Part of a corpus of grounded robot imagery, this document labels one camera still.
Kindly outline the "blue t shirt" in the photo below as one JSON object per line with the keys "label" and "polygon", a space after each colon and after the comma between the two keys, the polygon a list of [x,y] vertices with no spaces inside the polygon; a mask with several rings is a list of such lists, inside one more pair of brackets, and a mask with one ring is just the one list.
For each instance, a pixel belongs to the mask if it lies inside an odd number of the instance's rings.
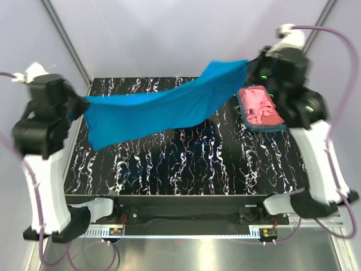
{"label": "blue t shirt", "polygon": [[164,130],[199,125],[240,90],[247,64],[247,60],[213,61],[197,79],[156,93],[88,96],[84,114],[88,142],[99,151]]}

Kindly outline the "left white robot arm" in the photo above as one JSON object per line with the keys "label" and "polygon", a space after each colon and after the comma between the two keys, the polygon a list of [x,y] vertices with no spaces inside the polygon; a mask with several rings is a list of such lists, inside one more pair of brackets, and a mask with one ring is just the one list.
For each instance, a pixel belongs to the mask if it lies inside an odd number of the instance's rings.
{"label": "left white robot arm", "polygon": [[65,199],[64,142],[72,122],[85,113],[89,104],[58,74],[36,75],[28,79],[27,86],[31,100],[12,129],[32,205],[32,224],[23,233],[24,239],[50,237],[56,243],[69,243],[100,218],[117,223],[122,210],[111,198],[71,205]]}

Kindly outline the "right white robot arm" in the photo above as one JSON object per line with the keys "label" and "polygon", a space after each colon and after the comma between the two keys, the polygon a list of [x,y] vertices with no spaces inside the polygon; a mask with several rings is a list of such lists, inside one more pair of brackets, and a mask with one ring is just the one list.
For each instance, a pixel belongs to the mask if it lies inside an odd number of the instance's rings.
{"label": "right white robot arm", "polygon": [[268,224],[281,213],[295,213],[302,218],[323,218],[339,206],[360,199],[345,183],[334,149],[326,143],[330,127],[323,97],[304,86],[309,60],[300,49],[285,47],[272,50],[265,46],[248,63],[250,81],[265,86],[272,95],[276,111],[294,138],[306,167],[308,183],[304,188],[285,194],[273,194],[256,209],[259,222]]}

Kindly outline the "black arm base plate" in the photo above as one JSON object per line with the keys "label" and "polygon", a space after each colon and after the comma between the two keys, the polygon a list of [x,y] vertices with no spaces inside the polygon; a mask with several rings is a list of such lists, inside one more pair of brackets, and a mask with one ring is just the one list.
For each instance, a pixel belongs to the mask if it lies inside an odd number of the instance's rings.
{"label": "black arm base plate", "polygon": [[155,221],[222,221],[246,225],[288,225],[287,214],[269,215],[264,195],[112,196],[130,224]]}

